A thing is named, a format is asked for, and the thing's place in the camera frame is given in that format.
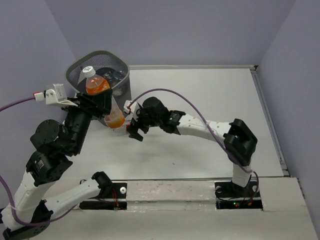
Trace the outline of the green-label clear bottle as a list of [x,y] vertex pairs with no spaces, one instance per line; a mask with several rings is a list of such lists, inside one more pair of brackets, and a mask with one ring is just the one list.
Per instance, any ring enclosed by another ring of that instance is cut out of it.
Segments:
[[96,71],[96,73],[105,78],[109,84],[113,84],[113,83],[116,83],[117,82],[117,79],[115,77],[115,70],[112,69],[112,68],[109,68],[109,67],[103,67],[103,68],[100,68]]

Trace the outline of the small red-label cola bottle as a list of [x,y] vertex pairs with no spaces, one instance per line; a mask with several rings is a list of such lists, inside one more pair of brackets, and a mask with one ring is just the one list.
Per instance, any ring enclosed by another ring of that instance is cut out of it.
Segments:
[[112,132],[117,136],[128,135],[128,127],[130,126],[130,122],[130,120],[125,120],[121,127],[113,129]]

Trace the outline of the clear jar silver lid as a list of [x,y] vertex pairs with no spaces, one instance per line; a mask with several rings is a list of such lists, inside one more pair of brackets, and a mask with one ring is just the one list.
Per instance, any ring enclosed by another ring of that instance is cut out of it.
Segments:
[[112,74],[113,78],[116,79],[117,81],[121,81],[125,76],[126,76],[126,72],[125,71],[117,71],[115,70]]

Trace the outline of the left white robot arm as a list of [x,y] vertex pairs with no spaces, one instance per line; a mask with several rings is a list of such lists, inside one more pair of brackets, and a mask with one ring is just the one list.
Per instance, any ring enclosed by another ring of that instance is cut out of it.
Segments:
[[84,200],[105,198],[113,183],[102,171],[73,189],[53,198],[46,192],[72,165],[70,157],[81,152],[92,120],[110,113],[112,90],[95,95],[78,93],[75,98],[59,95],[55,89],[36,92],[32,99],[66,111],[64,122],[41,122],[30,137],[35,152],[29,158],[16,193],[7,192],[9,204],[0,212],[6,240],[26,240],[42,233],[52,222],[63,218]]

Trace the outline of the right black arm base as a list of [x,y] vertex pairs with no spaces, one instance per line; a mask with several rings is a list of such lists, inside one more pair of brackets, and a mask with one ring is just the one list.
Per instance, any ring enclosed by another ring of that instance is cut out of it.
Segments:
[[241,187],[231,181],[215,183],[216,208],[218,210],[263,209],[257,182],[250,181],[246,187]]

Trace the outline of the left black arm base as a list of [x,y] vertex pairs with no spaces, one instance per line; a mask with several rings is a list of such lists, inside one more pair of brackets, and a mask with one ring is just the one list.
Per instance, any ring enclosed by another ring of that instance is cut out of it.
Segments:
[[124,211],[127,209],[128,183],[115,181],[112,189],[102,196],[92,197],[79,204],[81,210]]

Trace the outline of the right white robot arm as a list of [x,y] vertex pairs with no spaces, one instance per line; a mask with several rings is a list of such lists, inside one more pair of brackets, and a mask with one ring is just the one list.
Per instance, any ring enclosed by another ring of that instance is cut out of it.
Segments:
[[167,134],[193,136],[217,143],[233,163],[230,190],[235,196],[242,196],[249,189],[251,160],[256,151],[258,139],[241,119],[232,122],[216,122],[196,118],[179,110],[169,110],[156,97],[147,98],[142,104],[127,100],[123,107],[132,119],[127,128],[129,137],[143,140],[139,134],[146,134],[150,128],[158,127]]

